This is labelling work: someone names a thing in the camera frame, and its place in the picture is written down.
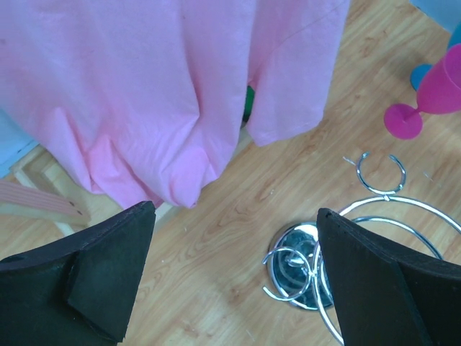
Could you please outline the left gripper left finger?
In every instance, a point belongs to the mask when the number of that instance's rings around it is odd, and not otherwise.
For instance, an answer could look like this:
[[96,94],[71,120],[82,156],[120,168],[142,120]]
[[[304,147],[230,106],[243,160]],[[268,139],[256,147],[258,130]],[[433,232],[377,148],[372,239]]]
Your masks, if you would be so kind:
[[118,345],[156,222],[152,202],[1,260],[2,345]]

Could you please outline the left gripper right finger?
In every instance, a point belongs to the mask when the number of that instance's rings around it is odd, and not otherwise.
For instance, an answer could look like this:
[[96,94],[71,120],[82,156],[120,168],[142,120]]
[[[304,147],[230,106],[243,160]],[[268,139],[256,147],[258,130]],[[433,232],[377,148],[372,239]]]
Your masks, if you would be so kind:
[[321,208],[317,229],[345,345],[459,345],[460,266]]

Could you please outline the pink wine glass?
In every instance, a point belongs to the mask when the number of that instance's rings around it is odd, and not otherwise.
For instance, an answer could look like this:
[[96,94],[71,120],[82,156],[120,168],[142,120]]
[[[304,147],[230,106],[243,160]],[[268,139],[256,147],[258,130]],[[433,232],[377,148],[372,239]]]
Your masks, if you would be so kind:
[[423,129],[422,113],[446,115],[460,111],[460,45],[452,46],[422,79],[416,107],[394,104],[386,109],[384,124],[399,139],[410,140]]

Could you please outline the chrome wine glass rack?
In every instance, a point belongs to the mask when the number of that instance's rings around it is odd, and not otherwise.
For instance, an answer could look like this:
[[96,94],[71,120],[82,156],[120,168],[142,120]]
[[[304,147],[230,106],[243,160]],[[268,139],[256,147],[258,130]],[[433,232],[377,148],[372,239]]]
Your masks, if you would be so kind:
[[378,216],[346,217],[378,202],[412,205],[460,229],[451,216],[399,188],[372,189],[340,211],[322,208],[315,221],[280,230],[263,259],[272,282],[265,293],[319,313],[340,345],[458,345],[460,266],[405,223],[383,219],[415,236],[427,254],[367,230],[364,223]]

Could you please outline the pink t-shirt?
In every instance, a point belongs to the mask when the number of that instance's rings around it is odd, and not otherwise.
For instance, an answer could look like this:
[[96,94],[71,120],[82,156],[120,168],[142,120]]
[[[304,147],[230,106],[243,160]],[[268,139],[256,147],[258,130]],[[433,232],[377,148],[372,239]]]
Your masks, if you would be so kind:
[[265,146],[319,124],[349,6],[3,1],[1,108],[88,191],[191,208],[241,128]]

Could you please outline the green tank top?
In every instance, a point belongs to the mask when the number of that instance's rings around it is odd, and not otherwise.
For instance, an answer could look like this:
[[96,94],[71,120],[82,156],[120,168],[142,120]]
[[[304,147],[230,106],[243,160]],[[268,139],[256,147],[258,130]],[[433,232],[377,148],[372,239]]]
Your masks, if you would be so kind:
[[242,121],[244,123],[247,123],[249,121],[251,111],[252,111],[252,108],[253,108],[254,97],[255,97],[254,89],[251,86],[247,86],[247,89],[246,89],[246,101],[245,101],[245,106],[244,106],[244,111],[243,111],[243,119],[242,119]]

